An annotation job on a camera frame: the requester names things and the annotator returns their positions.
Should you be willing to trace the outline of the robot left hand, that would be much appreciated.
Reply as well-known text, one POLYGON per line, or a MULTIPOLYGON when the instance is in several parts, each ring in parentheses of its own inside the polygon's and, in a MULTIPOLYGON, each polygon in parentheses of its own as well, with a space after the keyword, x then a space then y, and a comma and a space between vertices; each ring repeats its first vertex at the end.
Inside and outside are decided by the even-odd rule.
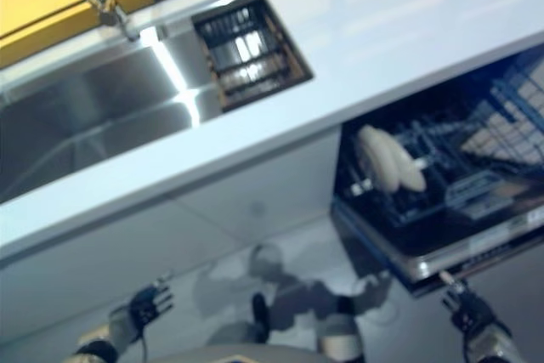
POLYGON ((138 332, 143 332, 150 323, 173 308, 173 294, 169 286, 171 278, 170 274, 158 277, 129 301, 128 311, 138 332))

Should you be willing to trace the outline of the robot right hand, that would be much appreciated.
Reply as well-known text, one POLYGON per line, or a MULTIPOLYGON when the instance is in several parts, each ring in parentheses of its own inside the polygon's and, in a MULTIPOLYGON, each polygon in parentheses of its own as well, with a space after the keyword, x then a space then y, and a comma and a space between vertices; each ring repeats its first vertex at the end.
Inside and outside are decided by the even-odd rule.
POLYGON ((512 336, 510 329, 465 279, 456 278, 447 270, 440 271, 439 278, 446 285, 442 304, 450 311, 452 324, 464 336, 475 337, 492 326, 512 336))

